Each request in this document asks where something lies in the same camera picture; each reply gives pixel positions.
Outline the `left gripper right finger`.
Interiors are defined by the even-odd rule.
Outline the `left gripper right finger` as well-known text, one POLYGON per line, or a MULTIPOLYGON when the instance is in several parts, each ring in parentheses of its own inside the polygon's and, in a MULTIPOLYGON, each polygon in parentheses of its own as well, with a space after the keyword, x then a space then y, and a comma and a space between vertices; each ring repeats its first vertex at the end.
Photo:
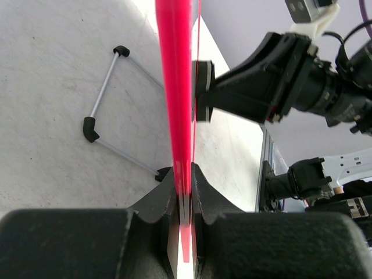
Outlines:
POLYGON ((247 214, 192 164, 192 253, 195 278, 246 277, 247 214))

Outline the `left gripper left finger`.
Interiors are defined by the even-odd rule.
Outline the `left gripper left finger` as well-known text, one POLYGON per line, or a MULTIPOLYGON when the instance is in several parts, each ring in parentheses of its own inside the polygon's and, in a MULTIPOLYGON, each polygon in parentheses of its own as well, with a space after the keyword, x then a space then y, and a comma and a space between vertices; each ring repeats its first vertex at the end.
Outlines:
POLYGON ((176 278, 176 190, 173 168, 159 170, 160 182, 132 205, 127 242, 128 278, 176 278))

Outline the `black felt eraser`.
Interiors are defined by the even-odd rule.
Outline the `black felt eraser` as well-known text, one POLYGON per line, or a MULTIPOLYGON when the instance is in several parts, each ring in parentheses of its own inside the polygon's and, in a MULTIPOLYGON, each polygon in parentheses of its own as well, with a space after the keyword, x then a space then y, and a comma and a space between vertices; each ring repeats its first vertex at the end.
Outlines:
POLYGON ((192 121, 210 122, 213 108, 201 105, 198 100, 212 88, 214 80, 214 64, 211 60, 192 61, 192 121))

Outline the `pink framed whiteboard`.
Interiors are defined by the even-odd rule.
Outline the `pink framed whiteboard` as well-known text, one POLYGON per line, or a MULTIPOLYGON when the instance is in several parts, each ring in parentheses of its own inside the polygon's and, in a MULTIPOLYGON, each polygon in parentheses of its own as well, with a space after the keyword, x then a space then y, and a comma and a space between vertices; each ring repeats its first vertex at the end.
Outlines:
POLYGON ((204 22, 201 1, 156 1, 163 83, 180 217, 178 278, 192 278, 191 165, 240 209, 256 209, 263 132, 254 123, 215 110, 211 125, 196 122, 192 60, 211 59, 216 74, 228 70, 204 22))

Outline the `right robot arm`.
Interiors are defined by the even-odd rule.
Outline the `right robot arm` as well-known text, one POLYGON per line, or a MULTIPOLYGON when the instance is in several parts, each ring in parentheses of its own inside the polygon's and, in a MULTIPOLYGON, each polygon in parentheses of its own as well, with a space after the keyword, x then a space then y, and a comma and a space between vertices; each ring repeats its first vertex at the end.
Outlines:
MULTIPOLYGON (((329 127, 352 123, 351 132, 371 134, 371 86, 364 82, 370 65, 357 53, 350 62, 344 50, 337 69, 320 60, 308 36, 267 33, 247 60, 223 74, 214 64, 197 64, 196 120, 210 121, 213 109, 255 123, 277 123, 291 109, 323 117, 329 127)), ((275 212, 287 198, 305 200, 371 177, 371 150, 301 160, 275 175, 263 163, 259 210, 275 212)))

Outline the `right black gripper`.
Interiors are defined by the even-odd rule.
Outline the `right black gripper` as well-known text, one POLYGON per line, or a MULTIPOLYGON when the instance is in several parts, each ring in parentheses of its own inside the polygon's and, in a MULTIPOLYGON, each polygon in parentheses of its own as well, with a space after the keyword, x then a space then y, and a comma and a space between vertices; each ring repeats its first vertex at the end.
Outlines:
POLYGON ((255 123, 276 123, 294 106, 310 73, 317 46, 305 35, 267 33, 241 64, 196 93, 196 120, 210 122, 213 109, 255 123), (253 96, 273 95, 265 102, 253 96))

